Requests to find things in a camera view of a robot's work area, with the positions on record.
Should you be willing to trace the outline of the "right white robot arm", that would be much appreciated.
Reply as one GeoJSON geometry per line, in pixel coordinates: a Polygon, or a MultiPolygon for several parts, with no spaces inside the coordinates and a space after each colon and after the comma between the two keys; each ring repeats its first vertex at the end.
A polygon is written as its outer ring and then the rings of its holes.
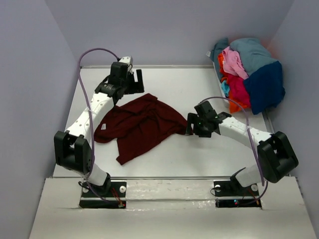
{"type": "Polygon", "coordinates": [[[216,113],[209,101],[194,107],[187,115],[186,134],[210,138],[213,133],[231,138],[252,149],[255,165],[234,173],[221,192],[243,194],[247,188],[262,181],[278,183],[299,164],[288,137],[281,131],[270,133],[238,121],[226,112],[216,113]]]}

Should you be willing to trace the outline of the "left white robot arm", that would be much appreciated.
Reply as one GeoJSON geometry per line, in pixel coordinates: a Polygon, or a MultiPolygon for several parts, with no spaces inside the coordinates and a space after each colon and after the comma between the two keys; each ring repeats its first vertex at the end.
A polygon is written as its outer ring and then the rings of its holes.
{"type": "Polygon", "coordinates": [[[78,119],[54,136],[56,164],[82,176],[100,197],[109,194],[111,177],[94,162],[94,131],[124,96],[144,92],[142,71],[133,71],[131,56],[113,62],[110,74],[97,86],[78,119]]]}

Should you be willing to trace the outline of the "maroon t shirt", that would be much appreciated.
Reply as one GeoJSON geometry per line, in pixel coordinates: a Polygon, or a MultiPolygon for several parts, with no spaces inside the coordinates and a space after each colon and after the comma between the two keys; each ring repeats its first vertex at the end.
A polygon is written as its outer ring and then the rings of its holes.
{"type": "Polygon", "coordinates": [[[185,135],[187,120],[174,108],[145,94],[123,106],[114,106],[94,132],[94,140],[105,144],[117,140],[117,161],[125,163],[141,156],[173,134],[185,135]]]}

